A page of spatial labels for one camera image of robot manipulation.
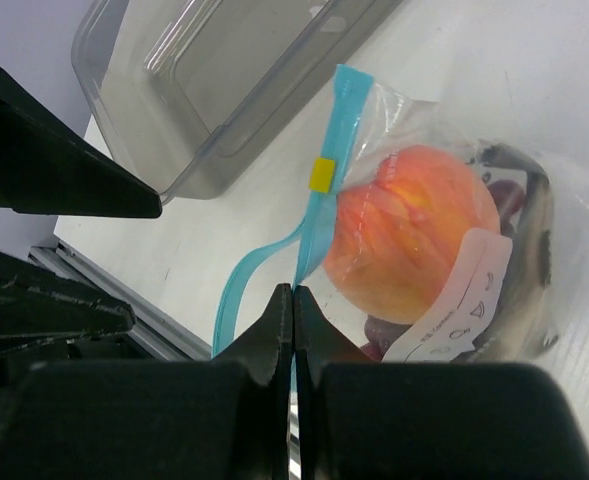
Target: clear plastic container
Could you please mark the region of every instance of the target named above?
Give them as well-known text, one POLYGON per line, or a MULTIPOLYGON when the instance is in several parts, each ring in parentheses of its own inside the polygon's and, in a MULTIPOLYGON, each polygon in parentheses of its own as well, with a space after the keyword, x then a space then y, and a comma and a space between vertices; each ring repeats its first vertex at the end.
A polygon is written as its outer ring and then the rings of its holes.
POLYGON ((72 64, 116 162, 165 200, 208 199, 399 3, 97 0, 72 64))

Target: dark red fruit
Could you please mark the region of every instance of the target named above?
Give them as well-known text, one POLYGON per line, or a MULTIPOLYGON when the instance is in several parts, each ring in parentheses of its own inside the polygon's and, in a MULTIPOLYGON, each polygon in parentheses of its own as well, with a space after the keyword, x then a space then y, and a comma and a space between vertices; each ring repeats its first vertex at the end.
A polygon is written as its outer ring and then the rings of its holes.
POLYGON ((494 199, 501 223, 508 221, 523 208, 525 190, 518 183, 512 180, 498 180, 488 185, 487 189, 494 199))
POLYGON ((501 235, 514 240, 514 237, 516 236, 516 231, 514 230, 514 227, 510 222, 501 223, 501 235))
POLYGON ((381 360, 383 360, 383 354, 381 353, 381 351, 378 349, 376 345, 373 345, 371 343, 366 343, 365 345, 363 345, 361 347, 361 352, 363 352, 365 355, 370 357, 375 362, 380 362, 381 360))
POLYGON ((376 345, 385 355, 392 344, 409 328, 410 325, 397 325, 368 315, 363 330, 370 343, 376 345))

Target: blue zipper seal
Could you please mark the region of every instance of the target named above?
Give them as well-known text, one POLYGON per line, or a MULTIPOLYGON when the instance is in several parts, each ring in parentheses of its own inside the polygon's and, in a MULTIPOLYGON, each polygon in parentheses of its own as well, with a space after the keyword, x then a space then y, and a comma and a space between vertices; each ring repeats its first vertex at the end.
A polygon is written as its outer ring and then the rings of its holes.
POLYGON ((245 287, 256 269, 269 257, 301 240, 292 288, 316 270, 332 245, 337 214, 337 195, 349 168, 361 115, 370 89, 371 75, 339 65, 334 76, 334 108, 325 134, 321 156, 336 162, 329 193, 311 192, 301 223, 284 239, 248 253, 236 265, 225 285, 216 314, 212 356, 234 341, 236 319, 245 287))

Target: sticker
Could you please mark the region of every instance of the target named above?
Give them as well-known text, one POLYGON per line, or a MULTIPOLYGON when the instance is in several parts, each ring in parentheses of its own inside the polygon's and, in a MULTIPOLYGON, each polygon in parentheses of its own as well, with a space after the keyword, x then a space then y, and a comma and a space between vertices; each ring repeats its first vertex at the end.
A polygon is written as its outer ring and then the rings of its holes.
POLYGON ((473 228, 434 305, 383 357, 391 362, 449 362, 475 350, 490 325, 512 253, 512 240, 473 228))

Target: peach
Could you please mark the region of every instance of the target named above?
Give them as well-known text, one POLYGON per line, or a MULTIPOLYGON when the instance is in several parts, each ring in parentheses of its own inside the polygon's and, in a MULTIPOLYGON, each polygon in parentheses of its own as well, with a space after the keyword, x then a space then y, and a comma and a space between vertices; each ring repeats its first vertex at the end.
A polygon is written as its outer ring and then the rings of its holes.
POLYGON ((465 233, 500 232, 489 191, 455 156, 416 145, 338 195, 325 272, 353 305, 397 324, 421 318, 443 289, 465 233))

